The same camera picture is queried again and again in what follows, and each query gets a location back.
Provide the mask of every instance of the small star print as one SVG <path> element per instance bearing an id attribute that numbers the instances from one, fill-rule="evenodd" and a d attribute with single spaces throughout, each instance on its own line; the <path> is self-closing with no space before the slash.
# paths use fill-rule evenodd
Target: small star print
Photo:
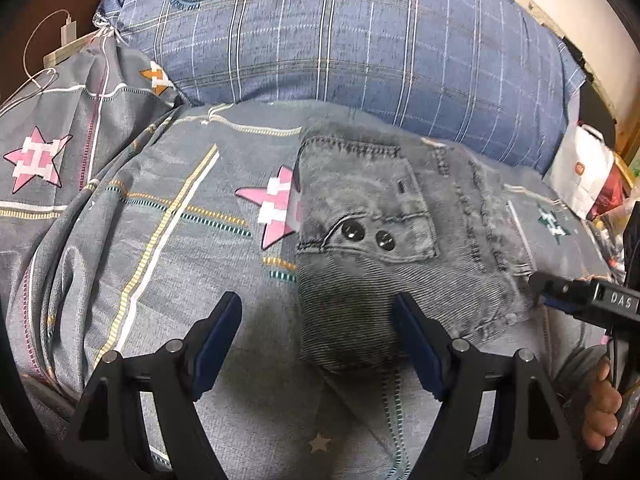
<path id="1" fill-rule="evenodd" d="M 558 223 L 558 219 L 556 218 L 556 215 L 554 215 L 552 211 L 545 211 L 539 205 L 538 212 L 540 213 L 540 218 L 538 218 L 538 222 L 540 222 L 543 226 L 545 226 L 549 230 L 549 232 L 556 238 L 556 242 L 558 243 L 558 245 L 560 245 L 560 238 L 563 236 L 570 235 L 571 233 Z"/>
<path id="2" fill-rule="evenodd" d="M 316 451 L 328 451 L 326 447 L 330 442 L 330 438 L 324 438 L 320 432 L 318 432 L 315 439 L 309 442 L 309 444 L 311 444 L 311 453 L 315 453 Z"/>
<path id="3" fill-rule="evenodd" d="M 153 89 L 154 94 L 158 96 L 167 88 L 175 88 L 174 84 L 169 80 L 169 76 L 166 72 L 153 60 L 151 61 L 151 68 L 141 70 L 140 75 L 147 79 L 151 79 L 151 88 Z"/>

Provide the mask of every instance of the wall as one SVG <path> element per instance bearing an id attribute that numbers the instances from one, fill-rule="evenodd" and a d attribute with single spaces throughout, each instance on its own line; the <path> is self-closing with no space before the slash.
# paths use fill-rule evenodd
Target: wall
<path id="1" fill-rule="evenodd" d="M 78 37 L 95 27 L 92 17 L 100 0 L 29 0 L 16 13 L 13 23 L 2 32 L 0 38 L 0 103 L 27 79 L 22 69 L 22 52 L 38 22 L 50 12 L 67 9 L 78 22 Z M 65 23 L 64 14 L 50 18 L 38 29 L 27 52 L 27 67 L 34 74 L 42 69 L 42 57 L 60 46 L 60 27 Z"/>

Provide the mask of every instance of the white cable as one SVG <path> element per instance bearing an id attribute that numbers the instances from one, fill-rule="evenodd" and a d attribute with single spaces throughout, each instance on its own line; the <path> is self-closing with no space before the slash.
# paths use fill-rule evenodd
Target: white cable
<path id="1" fill-rule="evenodd" d="M 49 16 L 47 16 L 43 20 L 41 20 L 41 22 L 38 23 L 38 25 L 36 25 L 36 28 L 33 29 L 33 32 L 29 36 L 29 39 L 27 40 L 27 43 L 24 45 L 24 50 L 22 51 L 22 68 L 24 69 L 24 73 L 26 74 L 28 79 L 27 79 L 27 81 L 25 81 L 24 83 L 22 83 L 20 85 L 20 88 L 18 88 L 14 93 L 12 93 L 7 98 L 7 100 L 5 101 L 5 105 L 0 108 L 0 117 L 2 117 L 9 110 L 12 110 L 12 108 L 17 107 L 17 105 L 27 101 L 28 99 L 31 99 L 34 95 L 39 94 L 44 89 L 48 88 L 55 81 L 56 76 L 58 75 L 58 71 L 55 69 L 55 67 L 43 68 L 42 70 L 40 70 L 38 73 L 36 73 L 34 75 L 31 75 L 29 73 L 29 70 L 27 70 L 27 49 L 28 49 L 29 44 L 31 43 L 31 40 L 33 39 L 36 31 L 40 28 L 40 26 L 44 22 L 46 22 L 51 16 L 55 16 L 59 12 L 64 12 L 66 14 L 66 22 L 67 23 L 69 23 L 71 21 L 71 14 L 69 13 L 68 10 L 66 10 L 66 9 L 58 9 L 58 10 L 55 10 L 54 12 L 52 12 Z M 51 77 L 49 78 L 49 80 L 46 83 L 44 83 L 43 86 L 41 86 L 40 83 L 37 81 L 37 78 L 39 76 L 41 76 L 42 74 L 44 74 L 44 73 L 49 73 L 51 75 Z M 19 99 L 16 99 L 13 102 L 10 102 L 11 99 L 13 99 L 18 93 L 20 93 L 25 88 L 25 86 L 27 86 L 32 81 L 38 87 L 37 90 L 35 90 L 35 91 L 31 92 L 30 94 L 27 94 L 27 95 L 25 95 L 23 97 L 20 97 Z"/>

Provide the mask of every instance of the white paper bag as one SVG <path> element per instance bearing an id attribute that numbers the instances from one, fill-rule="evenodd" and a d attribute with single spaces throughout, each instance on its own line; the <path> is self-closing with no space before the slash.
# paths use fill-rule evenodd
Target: white paper bag
<path id="1" fill-rule="evenodd" d="M 615 163 L 602 134 L 591 126 L 568 128 L 543 182 L 584 219 Z"/>

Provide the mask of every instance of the white stripe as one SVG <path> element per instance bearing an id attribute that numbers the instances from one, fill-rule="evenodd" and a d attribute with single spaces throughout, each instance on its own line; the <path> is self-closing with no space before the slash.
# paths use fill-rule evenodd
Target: white stripe
<path id="1" fill-rule="evenodd" d="M 127 341 L 127 337 L 129 336 L 129 332 L 131 331 L 133 322 L 136 319 L 136 311 L 138 310 L 138 298 L 142 296 L 142 293 L 145 291 L 146 286 L 149 284 L 149 281 L 151 280 L 151 275 L 154 273 L 154 270 L 156 270 L 156 265 L 158 264 L 158 260 L 160 259 L 160 254 L 162 253 L 162 249 L 166 245 L 169 237 L 171 236 L 171 233 L 174 232 L 175 227 L 178 225 L 178 222 L 182 217 L 182 213 L 184 213 L 184 210 L 189 205 L 189 202 L 193 198 L 193 195 L 196 193 L 198 186 L 204 180 L 204 178 L 209 174 L 209 171 L 211 170 L 211 168 L 213 168 L 213 165 L 218 161 L 219 158 L 220 158 L 220 152 L 216 152 L 216 154 L 207 164 L 207 167 L 204 169 L 204 171 L 202 171 L 202 173 L 197 177 L 196 181 L 191 186 L 191 189 L 187 193 L 187 196 L 184 198 L 184 200 L 182 201 L 182 204 L 180 204 L 180 207 L 175 212 L 174 217 L 172 218 L 171 222 L 167 226 L 166 231 L 164 232 L 164 234 L 162 234 L 162 237 L 158 242 L 158 246 L 156 247 L 156 250 L 154 251 L 154 254 L 151 257 L 151 261 L 149 261 L 149 264 L 146 267 L 145 275 L 143 276 L 142 281 L 140 281 L 140 285 L 131 295 L 131 300 L 129 303 L 129 312 L 127 313 L 127 319 L 125 320 L 124 325 L 122 327 L 122 333 L 120 334 L 120 339 L 118 340 L 117 345 L 114 347 L 114 350 L 116 350 L 117 352 L 122 351 L 122 347 L 124 343 L 126 343 Z"/>
<path id="2" fill-rule="evenodd" d="M 443 148 L 446 144 L 442 142 L 435 142 L 435 140 L 428 139 L 427 137 L 420 137 L 420 140 L 429 146 L 434 146 L 435 148 Z"/>
<path id="3" fill-rule="evenodd" d="M 326 32 L 326 65 L 324 66 L 324 100 L 329 85 L 329 60 L 331 59 L 331 29 L 334 26 L 335 0 L 331 1 L 331 13 L 329 14 L 329 29 Z"/>
<path id="4" fill-rule="evenodd" d="M 133 11 L 131 13 L 131 19 L 129 20 L 129 28 L 131 28 L 131 26 L 133 25 L 133 20 L 136 17 L 136 9 L 138 8 L 138 0 L 133 0 L 131 3 L 133 3 Z"/>
<path id="5" fill-rule="evenodd" d="M 570 82 L 571 82 L 571 79 L 573 79 L 573 78 L 574 78 L 574 75 L 576 75 L 576 74 L 577 74 L 578 70 L 580 70 L 580 67 L 578 67 L 578 68 L 576 68 L 576 69 L 574 70 L 574 73 L 572 73 L 572 74 L 571 74 L 571 76 L 569 77 L 569 79 L 567 79 L 567 80 L 566 80 L 566 81 L 567 81 L 567 83 L 570 83 Z"/>
<path id="6" fill-rule="evenodd" d="M 248 124 L 237 124 L 232 123 L 228 119 L 225 119 L 223 116 L 211 114 L 209 115 L 209 121 L 216 121 L 218 123 L 222 123 L 225 126 L 229 126 L 238 132 L 244 132 L 247 134 L 263 134 L 263 135 L 272 135 L 277 137 L 288 137 L 299 135 L 300 131 L 302 131 L 302 127 L 299 126 L 297 128 L 289 128 L 288 130 L 282 130 L 280 128 L 268 128 L 266 126 L 249 126 Z"/>
<path id="7" fill-rule="evenodd" d="M 104 93 L 107 91 L 107 84 L 109 83 L 109 59 L 107 58 L 107 53 L 104 51 L 104 43 L 107 41 L 107 38 L 102 40 L 102 45 L 100 48 L 102 49 L 102 53 L 104 54 L 104 63 L 106 65 L 106 74 L 104 76 L 104 87 L 102 88 L 102 97 L 98 101 L 98 119 L 95 121 L 95 130 L 94 130 L 94 145 L 91 148 L 91 157 L 89 157 L 89 170 L 86 173 L 86 179 L 91 180 L 91 174 L 94 170 L 94 157 L 95 157 L 95 147 L 98 144 L 98 134 L 100 134 L 100 120 L 102 119 L 102 103 L 104 102 Z"/>
<path id="8" fill-rule="evenodd" d="M 159 58 L 153 59 L 153 61 L 155 61 L 156 63 L 159 63 L 160 65 L 162 65 L 164 63 L 164 58 L 162 57 L 162 44 L 164 43 L 164 33 L 166 32 L 166 24 L 167 24 L 167 19 L 169 18 L 169 5 L 166 6 L 166 12 L 164 14 L 164 22 L 162 22 L 162 34 L 160 36 L 160 56 Z"/>
<path id="9" fill-rule="evenodd" d="M 36 261 L 36 254 L 38 254 L 38 250 L 36 249 L 36 251 L 33 253 L 33 258 L 31 258 L 31 269 L 29 272 L 29 288 L 27 290 L 27 312 L 28 312 L 28 316 L 29 316 L 29 330 L 30 330 L 30 337 L 33 340 L 33 334 L 34 334 L 34 329 L 33 329 L 33 312 L 32 312 L 32 305 L 31 305 L 31 292 L 32 292 L 32 288 L 33 288 L 33 267 L 35 267 L 35 261 Z M 33 353 L 34 355 L 37 357 L 37 352 L 36 349 L 33 348 Z"/>
<path id="10" fill-rule="evenodd" d="M 158 18 L 158 26 L 156 27 L 156 36 L 154 38 L 154 60 L 160 61 L 162 64 L 162 60 L 158 59 L 158 32 L 160 31 L 160 21 L 162 21 L 162 12 L 164 11 L 164 6 L 166 5 L 167 0 L 162 1 L 162 7 L 160 7 L 160 17 Z M 164 26 L 166 27 L 166 18 L 168 16 L 169 8 L 167 6 L 166 14 L 164 15 Z"/>
<path id="11" fill-rule="evenodd" d="M 536 48 L 538 50 L 538 91 L 536 92 L 536 105 L 533 108 L 534 118 L 536 117 L 536 111 L 538 110 L 538 108 L 540 108 L 540 80 L 542 79 L 542 59 L 540 59 L 542 57 L 540 56 L 540 33 L 538 31 L 538 28 L 536 28 L 535 31 L 536 31 Z M 522 164 L 523 161 L 529 156 L 529 152 L 533 148 L 533 145 L 535 142 L 536 142 L 536 137 L 532 136 L 531 143 L 529 144 L 529 147 L 527 149 L 527 153 L 525 153 L 522 156 L 522 158 L 516 164 L 516 166 L 519 166 L 520 164 Z"/>
<path id="12" fill-rule="evenodd" d="M 440 113 L 440 105 L 442 104 L 442 96 L 444 95 L 444 76 L 447 69 L 447 47 L 449 46 L 449 12 L 450 12 L 450 1 L 447 0 L 447 27 L 444 31 L 444 58 L 442 59 L 442 85 L 440 85 L 440 97 L 438 99 L 438 107 L 436 108 L 436 114 L 433 117 L 433 121 L 431 121 L 431 128 L 429 128 L 428 136 L 431 137 L 431 132 L 433 131 L 433 125 L 438 120 L 438 115 Z"/>
<path id="13" fill-rule="evenodd" d="M 318 46 L 318 76 L 316 78 L 316 99 L 320 98 L 320 66 L 322 65 L 322 29 L 324 28 L 324 11 L 326 0 L 322 1 L 322 13 L 320 14 L 320 42 Z"/>
<path id="14" fill-rule="evenodd" d="M 233 30 L 234 30 L 234 21 L 236 20 L 236 10 L 238 10 L 238 1 L 234 3 L 234 12 L 231 15 L 231 23 L 229 23 L 229 43 L 228 48 L 226 50 L 226 64 L 229 68 L 229 84 L 231 85 L 231 95 L 233 98 L 233 102 L 236 102 L 236 88 L 234 87 L 234 76 L 231 71 L 231 39 L 233 38 Z"/>
<path id="15" fill-rule="evenodd" d="M 371 51 L 371 27 L 373 25 L 373 4 L 375 0 L 371 0 L 371 12 L 369 13 L 369 37 L 367 38 L 367 68 L 364 76 L 364 86 L 362 88 L 362 101 L 360 101 L 360 110 L 364 108 L 364 96 L 367 93 L 367 82 L 369 81 L 369 53 Z"/>
<path id="16" fill-rule="evenodd" d="M 167 463 L 171 463 L 171 461 L 169 460 L 169 456 L 165 453 L 163 453 L 162 451 L 160 451 L 159 449 L 156 449 L 153 446 L 149 446 L 149 449 L 151 450 L 151 453 L 154 453 L 156 455 L 158 455 L 160 458 L 164 459 L 167 461 Z"/>
<path id="17" fill-rule="evenodd" d="M 458 139 L 458 136 L 462 133 L 462 126 L 464 126 L 465 121 L 466 121 L 466 115 L 469 113 L 469 107 L 471 106 L 471 95 L 474 92 L 474 63 L 476 64 L 476 76 L 478 76 L 478 60 L 476 59 L 478 57 L 478 50 L 480 48 L 480 39 L 478 38 L 478 21 L 479 21 L 480 17 L 479 17 L 479 12 L 478 12 L 478 19 L 476 19 L 476 17 L 474 16 L 474 44 L 473 44 L 473 57 L 471 59 L 471 69 L 470 69 L 470 73 L 469 73 L 469 94 L 468 94 L 468 98 L 466 99 L 466 109 L 465 109 L 465 116 L 462 117 L 462 122 L 460 123 L 460 129 L 458 130 L 457 134 L 456 134 L 456 142 L 460 142 L 461 139 Z"/>
<path id="18" fill-rule="evenodd" d="M 6 202 L 4 200 L 0 200 L 0 207 L 35 213 L 51 213 L 52 211 L 64 211 L 66 209 L 66 205 L 33 205 L 23 204 L 22 202 Z"/>
<path id="19" fill-rule="evenodd" d="M 115 88 L 111 92 L 109 92 L 108 94 L 103 94 L 103 93 L 99 93 L 99 92 L 98 93 L 91 92 L 91 91 L 86 89 L 86 85 L 74 85 L 74 86 L 69 86 L 68 88 L 47 88 L 46 90 L 43 90 L 41 93 L 43 93 L 43 94 L 55 94 L 55 93 L 65 93 L 65 92 L 76 92 L 77 90 L 82 90 L 89 97 L 107 98 L 107 97 L 113 97 L 114 95 L 116 95 L 118 93 L 119 90 L 121 90 L 123 88 L 126 88 L 127 90 L 132 89 L 132 90 L 136 90 L 136 91 L 140 91 L 140 92 L 144 92 L 144 93 L 156 96 L 156 93 L 153 92 L 153 90 L 150 90 L 149 88 L 139 88 L 137 86 L 127 85 L 126 83 L 118 83 L 115 86 Z"/>
<path id="20" fill-rule="evenodd" d="M 531 252 L 531 248 L 529 247 L 529 241 L 527 240 L 527 237 L 524 234 L 524 230 L 522 229 L 522 225 L 520 224 L 520 219 L 518 218 L 518 215 L 516 213 L 516 208 L 514 208 L 511 200 L 507 200 L 507 205 L 509 206 L 509 209 L 511 209 L 511 215 L 513 216 L 513 221 L 516 224 L 516 229 L 520 233 L 520 237 L 522 238 L 522 244 L 524 245 L 524 248 L 527 251 L 527 256 L 529 257 L 529 261 L 531 262 L 531 269 L 535 272 L 536 270 L 538 270 L 536 268 L 536 261 L 533 257 L 533 253 Z"/>
<path id="21" fill-rule="evenodd" d="M 476 52 L 476 83 L 474 85 L 474 103 L 471 107 L 471 113 L 469 114 L 469 120 L 466 122 L 465 131 L 462 132 L 462 137 L 460 137 L 460 142 L 465 138 L 466 131 L 469 129 L 469 124 L 471 123 L 471 119 L 474 116 L 474 111 L 476 110 L 476 101 L 478 100 L 478 78 L 480 76 L 480 49 L 482 48 L 482 0 L 478 0 L 478 51 Z"/>
<path id="22" fill-rule="evenodd" d="M 487 138 L 480 153 L 484 153 L 484 150 L 486 150 L 486 147 L 494 136 L 495 126 L 498 124 L 498 117 L 500 116 L 500 106 L 502 105 L 502 82 L 504 81 L 504 10 L 502 7 L 502 0 L 500 0 L 500 23 L 502 25 L 502 33 L 500 36 L 500 90 L 498 91 L 498 109 L 495 112 L 494 127 L 491 128 L 491 133 L 489 134 L 489 137 Z"/>
<path id="23" fill-rule="evenodd" d="M 212 106 L 209 108 L 208 114 L 213 115 L 215 113 L 221 112 L 222 110 L 228 110 L 233 105 L 228 103 L 220 103 L 219 105 Z"/>
<path id="24" fill-rule="evenodd" d="M 396 107 L 396 114 L 394 115 L 394 125 L 398 120 L 398 114 L 400 113 L 400 104 L 402 103 L 402 96 L 404 95 L 404 84 L 406 83 L 406 54 L 409 47 L 409 23 L 411 22 L 411 0 L 409 0 L 408 10 L 406 14 L 406 31 L 404 32 L 404 65 L 402 66 L 402 88 L 400 89 L 400 97 L 398 98 L 398 106 Z"/>
<path id="25" fill-rule="evenodd" d="M 236 78 L 238 79 L 238 101 L 242 100 L 242 83 L 240 82 L 240 30 L 242 29 L 242 20 L 244 19 L 244 10 L 246 9 L 246 0 L 242 2 L 242 11 L 238 20 L 238 31 L 236 32 Z"/>
<path id="26" fill-rule="evenodd" d="M 280 98 L 280 31 L 282 30 L 282 16 L 284 15 L 284 0 L 280 6 L 280 19 L 278 20 L 278 42 L 276 43 L 276 100 Z"/>
<path id="27" fill-rule="evenodd" d="M 550 46 L 553 46 L 551 36 L 546 38 Z M 549 58 L 549 85 L 546 88 L 546 105 L 549 106 L 554 98 L 554 74 L 556 73 L 556 65 L 554 63 L 554 56 Z"/>
<path id="28" fill-rule="evenodd" d="M 415 31 L 418 27 L 418 2 L 419 0 L 415 0 L 414 7 L 414 42 L 411 46 L 411 76 L 409 77 L 409 90 L 406 94 L 406 99 L 404 101 L 404 110 L 402 111 L 402 118 L 400 119 L 400 127 L 402 128 L 402 122 L 404 122 L 404 115 L 406 114 L 406 107 L 409 104 L 409 97 L 411 97 L 411 86 L 414 82 L 414 60 L 415 60 Z"/>
<path id="29" fill-rule="evenodd" d="M 193 34 L 191 35 L 191 75 L 193 75 L 193 83 L 196 85 L 196 99 L 200 100 L 200 89 L 198 88 L 198 80 L 196 79 L 196 65 L 193 59 L 193 54 L 196 47 L 196 29 L 198 28 L 199 11 L 196 11 L 196 19 L 193 22 Z"/>
<path id="30" fill-rule="evenodd" d="M 520 66 L 524 65 L 524 56 L 525 56 L 525 49 L 524 49 L 524 38 L 522 35 L 522 22 L 523 22 L 523 17 L 522 17 L 522 13 L 520 12 L 520 9 L 518 9 L 518 17 L 520 19 Z M 507 144 L 507 146 L 510 144 L 510 147 L 508 149 L 508 151 L 502 152 L 502 155 L 500 156 L 500 158 L 498 159 L 498 162 L 504 162 L 505 159 L 509 156 L 509 154 L 511 153 L 511 150 L 513 149 L 514 144 L 516 143 L 516 139 L 518 137 L 518 126 L 520 126 L 520 121 L 522 120 L 522 118 L 520 117 L 520 102 L 522 101 L 522 89 L 518 88 L 520 90 L 519 92 L 519 96 L 518 96 L 518 105 L 516 106 L 516 123 L 515 126 L 513 127 L 513 133 L 511 134 L 511 139 L 509 139 L 509 143 Z"/>
<path id="31" fill-rule="evenodd" d="M 540 195 L 539 193 L 529 191 L 524 186 L 512 186 L 511 184 L 503 184 L 503 186 L 504 186 L 504 189 L 506 189 L 507 191 L 511 191 L 512 193 L 524 193 L 527 196 L 536 198 L 538 200 L 542 200 L 543 202 L 546 202 L 548 204 L 557 205 L 562 207 L 562 209 L 567 209 L 564 203 L 562 203 L 562 200 L 560 200 L 559 198 L 554 200 L 552 198 L 549 198 L 548 196 Z"/>

